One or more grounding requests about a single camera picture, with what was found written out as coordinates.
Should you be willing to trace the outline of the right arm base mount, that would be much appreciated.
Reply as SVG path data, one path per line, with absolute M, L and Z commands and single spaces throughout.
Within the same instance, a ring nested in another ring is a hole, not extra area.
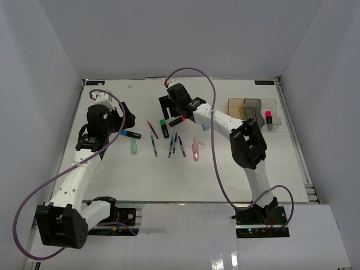
M 260 221 L 249 211 L 235 213 L 231 219 L 236 223 L 238 239 L 272 239 L 290 237 L 289 228 L 281 226 L 287 221 L 283 206 L 278 206 L 265 221 Z

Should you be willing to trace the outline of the green translucent correction tape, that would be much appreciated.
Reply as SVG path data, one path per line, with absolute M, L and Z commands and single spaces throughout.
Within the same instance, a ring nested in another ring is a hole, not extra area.
M 131 154 L 136 154 L 138 152 L 137 141 L 135 138 L 130 139 L 130 151 Z

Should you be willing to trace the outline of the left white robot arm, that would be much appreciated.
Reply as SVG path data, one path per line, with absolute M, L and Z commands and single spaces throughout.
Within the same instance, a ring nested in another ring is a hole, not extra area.
M 95 104 L 87 110 L 87 123 L 78 134 L 73 164 L 65 180 L 47 205 L 37 206 L 35 218 L 45 246 L 81 249 L 88 232 L 99 223 L 114 224 L 119 218 L 116 200 L 99 196 L 83 207 L 83 197 L 96 167 L 102 161 L 109 137 L 121 128 L 132 128 L 135 116 L 122 103 Z

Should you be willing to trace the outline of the blue cap black highlighter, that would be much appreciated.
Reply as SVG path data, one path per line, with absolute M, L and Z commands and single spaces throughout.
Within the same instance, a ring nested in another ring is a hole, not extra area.
M 142 135 L 139 133 L 135 133 L 129 130 L 122 130 L 121 135 L 126 136 L 126 137 L 130 137 L 130 138 L 135 138 L 135 139 L 141 139 Z

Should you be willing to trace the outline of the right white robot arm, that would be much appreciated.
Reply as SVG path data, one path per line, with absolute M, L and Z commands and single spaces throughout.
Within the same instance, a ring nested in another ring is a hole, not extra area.
M 182 116 L 190 121 L 208 126 L 229 140 L 231 155 L 245 171 L 250 190 L 250 207 L 242 208 L 260 224 L 269 223 L 275 216 L 278 201 L 269 184 L 266 172 L 267 145 L 257 122 L 250 118 L 241 120 L 212 109 L 202 98 L 191 98 L 181 83 L 165 83 L 167 95 L 160 97 L 164 118 Z

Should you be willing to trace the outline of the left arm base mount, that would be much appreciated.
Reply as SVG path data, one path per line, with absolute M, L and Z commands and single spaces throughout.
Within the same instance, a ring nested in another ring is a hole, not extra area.
M 136 236 L 139 232 L 140 220 L 137 218 L 136 208 L 119 208 L 115 216 L 117 223 L 109 226 L 99 226 L 91 229 L 91 236 Z

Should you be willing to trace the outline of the green cap black highlighter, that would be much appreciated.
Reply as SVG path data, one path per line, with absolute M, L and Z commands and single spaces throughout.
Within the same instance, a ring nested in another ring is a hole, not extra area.
M 169 138 L 169 131 L 168 131 L 168 127 L 167 127 L 166 121 L 165 121 L 164 119 L 161 119 L 161 120 L 159 121 L 159 123 L 160 123 L 161 131 L 162 131 L 162 133 L 163 133 L 163 137 L 164 137 L 165 139 Z

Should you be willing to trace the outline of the orange cap black highlighter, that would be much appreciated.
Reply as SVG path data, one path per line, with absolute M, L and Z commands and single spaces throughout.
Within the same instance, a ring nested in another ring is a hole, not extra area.
M 174 120 L 170 121 L 169 126 L 174 127 L 175 125 L 178 125 L 178 124 L 184 122 L 185 120 L 186 119 L 184 117 L 179 116 L 179 117 L 175 118 Z

